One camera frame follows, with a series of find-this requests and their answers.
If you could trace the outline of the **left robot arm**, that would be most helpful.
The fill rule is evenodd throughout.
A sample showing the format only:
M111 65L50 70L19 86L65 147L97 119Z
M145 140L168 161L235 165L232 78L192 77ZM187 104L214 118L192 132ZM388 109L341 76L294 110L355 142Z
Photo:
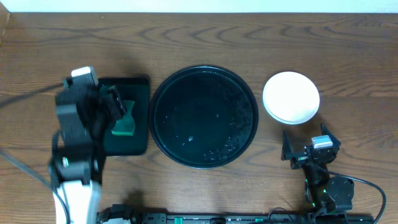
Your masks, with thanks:
M54 196L65 216L57 222L96 223L106 153L103 146L108 126L127 109L115 86L71 86L55 98L60 130L53 137L49 162Z

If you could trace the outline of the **white plate with green stain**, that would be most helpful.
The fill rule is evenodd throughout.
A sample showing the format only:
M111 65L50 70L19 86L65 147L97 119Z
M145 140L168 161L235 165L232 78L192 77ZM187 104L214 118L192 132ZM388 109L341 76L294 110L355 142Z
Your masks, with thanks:
M314 82L297 72L280 72L268 79L262 102L275 120L290 125L312 119L320 107L320 94Z

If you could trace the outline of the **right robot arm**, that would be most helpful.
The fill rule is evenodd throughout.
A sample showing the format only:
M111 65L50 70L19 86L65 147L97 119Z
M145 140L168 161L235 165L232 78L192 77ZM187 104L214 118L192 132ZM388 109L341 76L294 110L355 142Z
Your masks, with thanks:
M353 208L354 183L346 177L328 173L327 164L336 159L341 143L326 128L302 152L294 152L287 131L282 132L283 161L305 174L305 196L313 206L306 214L309 223L348 223L346 212Z

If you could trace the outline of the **green scouring sponge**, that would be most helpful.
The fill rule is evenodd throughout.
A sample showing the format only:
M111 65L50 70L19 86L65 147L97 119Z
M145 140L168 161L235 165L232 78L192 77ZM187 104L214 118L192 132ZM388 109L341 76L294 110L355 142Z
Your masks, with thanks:
M136 123L132 117L132 110L135 101L125 100L124 105L127 109L126 114L116 121L114 128L111 130L114 136L133 136L136 128Z

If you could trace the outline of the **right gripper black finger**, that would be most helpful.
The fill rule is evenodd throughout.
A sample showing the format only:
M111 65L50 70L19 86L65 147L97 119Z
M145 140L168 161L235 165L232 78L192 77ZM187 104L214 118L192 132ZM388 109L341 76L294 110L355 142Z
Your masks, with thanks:
M333 143L333 146L341 146L341 142L329 131L329 129L322 123L320 125L321 133L323 136L328 136Z
M285 130L282 131L282 152L280 159L282 161L291 160L294 154L292 152L292 147L290 145L287 132Z

